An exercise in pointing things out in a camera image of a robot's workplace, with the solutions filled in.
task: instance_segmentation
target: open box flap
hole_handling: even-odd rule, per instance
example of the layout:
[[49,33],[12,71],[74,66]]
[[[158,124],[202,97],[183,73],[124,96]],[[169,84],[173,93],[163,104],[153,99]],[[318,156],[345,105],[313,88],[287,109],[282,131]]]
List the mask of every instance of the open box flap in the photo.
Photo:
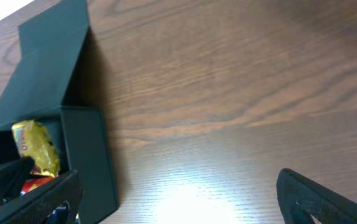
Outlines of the open box flap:
[[85,0],[63,0],[19,26],[22,59],[0,97],[0,126],[62,104],[88,27]]

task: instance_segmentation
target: snack package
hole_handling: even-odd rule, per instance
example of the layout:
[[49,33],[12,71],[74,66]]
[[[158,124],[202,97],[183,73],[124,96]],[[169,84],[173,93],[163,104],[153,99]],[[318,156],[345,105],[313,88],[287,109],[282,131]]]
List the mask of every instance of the snack package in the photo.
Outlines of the snack package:
[[34,160],[31,174],[56,177],[60,170],[59,158],[48,130],[30,120],[14,124],[12,132],[21,157]]
[[54,180],[54,178],[53,177],[44,177],[44,178],[28,180],[23,185],[21,195],[27,194],[27,193],[29,193],[29,191],[34,190],[34,189],[40,187],[41,185],[44,185],[44,184],[50,182],[51,180]]

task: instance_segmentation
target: black box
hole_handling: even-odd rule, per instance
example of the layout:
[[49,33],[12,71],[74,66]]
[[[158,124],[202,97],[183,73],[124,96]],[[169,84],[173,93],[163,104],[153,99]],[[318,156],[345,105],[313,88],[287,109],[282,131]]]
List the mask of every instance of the black box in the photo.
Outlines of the black box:
[[88,30],[85,0],[63,0],[19,26],[22,59],[0,97],[0,164],[19,158],[12,125],[41,122],[57,146],[61,172],[79,172],[80,222],[96,223],[117,210],[118,196],[103,116],[68,94]]

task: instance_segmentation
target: yellow wrapper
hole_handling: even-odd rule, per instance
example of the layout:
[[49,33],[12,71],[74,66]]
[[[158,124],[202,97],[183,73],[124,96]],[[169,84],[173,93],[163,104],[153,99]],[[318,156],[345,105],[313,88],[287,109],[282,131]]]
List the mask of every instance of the yellow wrapper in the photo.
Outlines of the yellow wrapper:
[[35,161],[31,174],[56,177],[60,170],[59,158],[48,130],[30,120],[14,124],[12,132],[21,157]]

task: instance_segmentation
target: wood grain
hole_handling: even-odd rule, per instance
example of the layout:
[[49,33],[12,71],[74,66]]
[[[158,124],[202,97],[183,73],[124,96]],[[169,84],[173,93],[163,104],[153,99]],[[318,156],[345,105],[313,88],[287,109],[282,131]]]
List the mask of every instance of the wood grain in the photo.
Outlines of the wood grain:
[[[0,22],[0,95],[20,59]],[[357,1],[88,1],[80,60],[107,119],[104,223],[282,223],[288,167],[357,202]]]

